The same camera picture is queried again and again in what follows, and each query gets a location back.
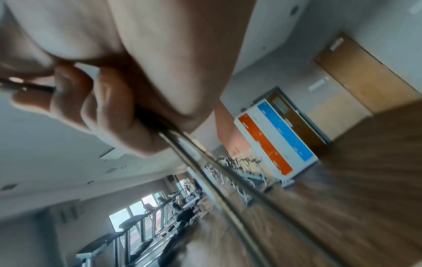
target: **floor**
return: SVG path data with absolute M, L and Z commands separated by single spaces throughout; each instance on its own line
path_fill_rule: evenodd
M 410 267 L 422 260 L 422 102 L 369 118 L 320 162 L 267 195 L 353 267 Z M 279 266 L 327 267 L 259 205 L 231 195 Z M 254 266 L 216 210 L 186 236 L 173 266 Z

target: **door frame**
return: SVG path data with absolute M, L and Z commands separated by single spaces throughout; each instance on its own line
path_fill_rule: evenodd
M 276 86 L 273 89 L 267 91 L 265 94 L 261 95 L 260 97 L 258 97 L 257 99 L 255 99 L 254 101 L 252 101 L 252 106 L 257 104 L 258 102 L 260 102 L 263 99 L 268 99 L 270 98 L 270 96 L 272 96 L 274 93 L 279 93 L 280 96 L 282 98 L 284 98 L 284 100 L 286 100 L 286 102 L 290 105 L 290 107 L 296 111 L 296 113 L 299 115 L 299 117 L 302 118 L 302 120 L 304 120 L 306 122 L 306 124 L 316 133 L 317 136 L 319 136 L 319 138 L 321 138 L 321 140 L 327 145 L 331 145 L 331 141 L 329 140 L 329 138 L 311 121 L 311 119 L 308 118 L 308 116 L 306 116 L 306 114 L 304 114 L 291 100 L 290 98 L 280 89 L 280 87 Z

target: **ceiling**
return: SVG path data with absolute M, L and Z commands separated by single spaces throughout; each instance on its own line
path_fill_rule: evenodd
M 308 0 L 258 0 L 244 40 L 235 72 L 248 67 L 279 47 L 292 31 Z M 298 12 L 290 12 L 298 5 Z M 95 71 L 86 68 L 95 75 Z M 0 93 L 0 187 L 17 183 L 11 191 L 0 192 L 1 199 L 28 197 L 59 190 L 82 190 L 86 187 L 125 186 L 163 178 L 184 170 L 173 151 L 166 150 L 152 158 L 124 155 L 117 160 L 101 160 L 112 149 L 95 136 L 62 125 L 42 115 L 12 108 L 9 95 Z M 221 145 L 216 132 L 214 113 L 193 133 L 207 149 Z M 95 194 L 83 190 L 83 196 Z

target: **wall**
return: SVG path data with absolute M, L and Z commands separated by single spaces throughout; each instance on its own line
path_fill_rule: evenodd
M 83 214 L 78 220 L 56 225 L 60 250 L 66 258 L 68 266 L 74 264 L 75 255 L 79 249 L 114 231 L 109 215 L 159 191 L 164 191 L 166 195 L 169 193 L 163 179 L 81 202 Z M 65 207 L 66 204 L 53 206 L 51 212 L 56 213 Z M 113 249 L 110 247 L 97 260 L 96 264 L 104 267 L 112 266 L 114 264 L 113 255 Z
M 313 0 L 287 47 L 314 59 L 344 30 L 358 44 L 422 92 L 422 13 L 409 12 L 417 0 Z
M 317 89 L 309 87 L 324 80 Z M 274 87 L 280 89 L 313 123 L 334 140 L 370 112 L 317 64 L 281 47 L 232 77 L 221 102 L 233 117 Z
M 233 116 L 221 101 L 215 108 L 214 113 L 218 138 L 232 157 L 251 147 L 239 129 L 234 125 Z
M 34 215 L 0 224 L 0 261 L 3 267 L 54 266 L 42 242 Z

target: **wooden floor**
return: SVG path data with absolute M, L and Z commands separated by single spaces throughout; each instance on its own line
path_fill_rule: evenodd
M 268 197 L 350 266 L 422 260 L 422 103 L 363 121 L 295 180 Z M 259 205 L 242 216 L 279 266 L 331 266 Z M 216 211 L 185 242 L 173 266 L 254 266 Z

